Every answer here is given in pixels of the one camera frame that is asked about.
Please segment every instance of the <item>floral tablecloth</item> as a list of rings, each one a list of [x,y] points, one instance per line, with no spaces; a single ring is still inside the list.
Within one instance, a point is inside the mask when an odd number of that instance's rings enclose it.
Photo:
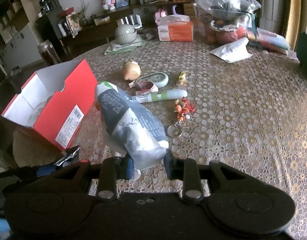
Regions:
[[[202,41],[150,41],[133,52],[105,56],[107,46],[90,50],[86,58],[98,81],[114,83],[131,95],[120,68],[125,59],[138,62],[142,75],[165,72],[175,87],[180,71],[187,72],[189,99],[196,105],[183,135],[169,138],[172,153],[200,164],[219,160],[287,192],[296,203],[289,227],[295,239],[307,239],[307,80],[299,62],[248,48],[249,59],[229,64],[208,52]],[[164,125],[175,122],[172,100],[145,103]],[[115,153],[104,144],[100,114],[93,106],[73,144],[80,158],[101,163]],[[203,181],[208,194],[206,181]],[[128,192],[180,192],[182,182],[167,179],[163,165],[142,171],[136,181],[118,181]]]

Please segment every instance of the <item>red toy figurine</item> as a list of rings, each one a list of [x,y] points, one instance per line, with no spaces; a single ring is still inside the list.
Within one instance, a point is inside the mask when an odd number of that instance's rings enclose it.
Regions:
[[[178,121],[190,119],[190,115],[188,115],[188,113],[193,113],[196,110],[194,104],[190,104],[190,101],[185,97],[182,98],[181,102],[177,100],[175,103],[177,104],[175,106],[175,112],[178,113]]]

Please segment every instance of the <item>small yellow toy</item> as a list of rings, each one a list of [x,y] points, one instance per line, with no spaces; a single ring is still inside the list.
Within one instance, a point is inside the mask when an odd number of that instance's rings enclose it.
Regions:
[[[182,71],[182,72],[180,72],[180,74],[178,76],[177,84],[180,85],[180,86],[183,86],[185,81],[186,81],[186,72]]]

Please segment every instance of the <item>key ring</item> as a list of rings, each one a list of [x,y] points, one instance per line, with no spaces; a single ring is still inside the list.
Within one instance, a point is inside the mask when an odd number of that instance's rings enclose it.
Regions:
[[[182,126],[180,121],[175,122],[174,124],[169,125],[166,128],[166,134],[171,138],[177,138],[182,135]]]

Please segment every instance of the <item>open red box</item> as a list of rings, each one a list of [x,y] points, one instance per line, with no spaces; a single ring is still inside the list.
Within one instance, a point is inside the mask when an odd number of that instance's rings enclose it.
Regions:
[[[94,102],[96,85],[85,59],[49,66],[33,73],[2,116],[64,150]]]

